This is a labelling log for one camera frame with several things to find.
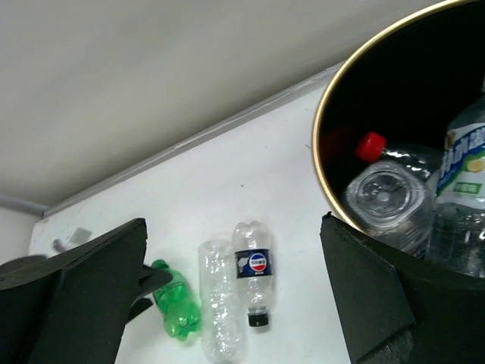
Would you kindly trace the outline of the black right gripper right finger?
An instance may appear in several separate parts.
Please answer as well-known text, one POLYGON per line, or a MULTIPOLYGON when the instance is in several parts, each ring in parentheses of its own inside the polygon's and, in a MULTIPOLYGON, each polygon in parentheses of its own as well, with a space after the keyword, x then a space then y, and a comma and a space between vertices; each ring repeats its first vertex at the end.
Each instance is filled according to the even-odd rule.
POLYGON ((484 281, 326 214, 321 244, 352 363, 482 363, 484 281))

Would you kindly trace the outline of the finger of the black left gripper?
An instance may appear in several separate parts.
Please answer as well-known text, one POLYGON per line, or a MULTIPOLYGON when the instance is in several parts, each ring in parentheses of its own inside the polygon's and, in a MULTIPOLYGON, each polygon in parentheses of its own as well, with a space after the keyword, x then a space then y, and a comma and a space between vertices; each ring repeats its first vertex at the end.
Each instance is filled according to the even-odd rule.
POLYGON ((152 307, 153 302, 147 296, 169 284, 172 279, 172 274, 167 270, 144 265, 138 280, 136 299, 130 307, 127 323, 130 323, 136 317, 152 307))

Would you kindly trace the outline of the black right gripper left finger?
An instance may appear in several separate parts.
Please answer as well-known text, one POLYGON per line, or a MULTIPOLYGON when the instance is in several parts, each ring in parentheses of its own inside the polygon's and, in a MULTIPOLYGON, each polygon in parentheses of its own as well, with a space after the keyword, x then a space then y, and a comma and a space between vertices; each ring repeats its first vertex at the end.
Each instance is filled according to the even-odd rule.
POLYGON ((142 218, 1 275, 3 363, 113 363, 138 295, 142 218))

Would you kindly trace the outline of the green plastic bottle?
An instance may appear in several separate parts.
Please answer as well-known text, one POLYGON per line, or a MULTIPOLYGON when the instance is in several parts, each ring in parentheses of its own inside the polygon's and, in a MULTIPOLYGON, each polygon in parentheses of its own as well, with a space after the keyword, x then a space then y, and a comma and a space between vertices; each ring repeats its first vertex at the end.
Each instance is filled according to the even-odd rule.
POLYGON ((172 279, 153 292, 153 298, 164 319, 167 334, 186 341, 190 334, 198 333, 202 325, 201 310, 185 276, 172 269, 164 260, 155 260, 152 267, 169 273, 172 279))

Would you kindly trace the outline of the tall clear unlabeled bottle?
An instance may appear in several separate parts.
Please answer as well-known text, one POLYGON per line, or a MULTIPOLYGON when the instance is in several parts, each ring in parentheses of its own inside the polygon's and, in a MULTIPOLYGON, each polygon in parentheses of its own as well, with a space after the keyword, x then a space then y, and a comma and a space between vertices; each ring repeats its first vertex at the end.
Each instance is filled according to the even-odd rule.
POLYGON ((199 246, 202 349, 211 363, 238 363, 245 350, 233 248, 226 240, 199 246))

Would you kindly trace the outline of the blue white label clear bottle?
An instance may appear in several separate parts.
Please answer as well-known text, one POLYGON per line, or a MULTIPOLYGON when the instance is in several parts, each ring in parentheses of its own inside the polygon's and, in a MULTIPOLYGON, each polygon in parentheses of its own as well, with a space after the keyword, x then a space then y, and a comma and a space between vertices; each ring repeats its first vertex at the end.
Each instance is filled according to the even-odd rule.
POLYGON ((484 278, 484 95, 447 127, 425 258, 484 278))

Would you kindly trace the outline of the orange blue label clear bottle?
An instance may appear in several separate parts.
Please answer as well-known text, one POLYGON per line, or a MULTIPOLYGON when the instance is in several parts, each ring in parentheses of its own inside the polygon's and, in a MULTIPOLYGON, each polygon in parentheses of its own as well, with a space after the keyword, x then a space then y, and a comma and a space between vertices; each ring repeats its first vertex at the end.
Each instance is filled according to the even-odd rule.
POLYGON ((343 205, 367 235, 418 259, 424 257, 434 196, 405 167, 386 160, 368 166, 347 186, 343 205))

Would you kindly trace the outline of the dark label black cap bottle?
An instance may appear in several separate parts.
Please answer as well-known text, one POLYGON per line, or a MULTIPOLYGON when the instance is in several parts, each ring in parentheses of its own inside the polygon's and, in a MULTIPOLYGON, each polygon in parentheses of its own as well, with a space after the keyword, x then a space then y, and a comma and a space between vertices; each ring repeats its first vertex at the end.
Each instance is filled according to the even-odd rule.
POLYGON ((268 226, 259 221, 239 223, 232 236, 239 297, 252 328, 269 325, 274 306, 273 241, 268 226))

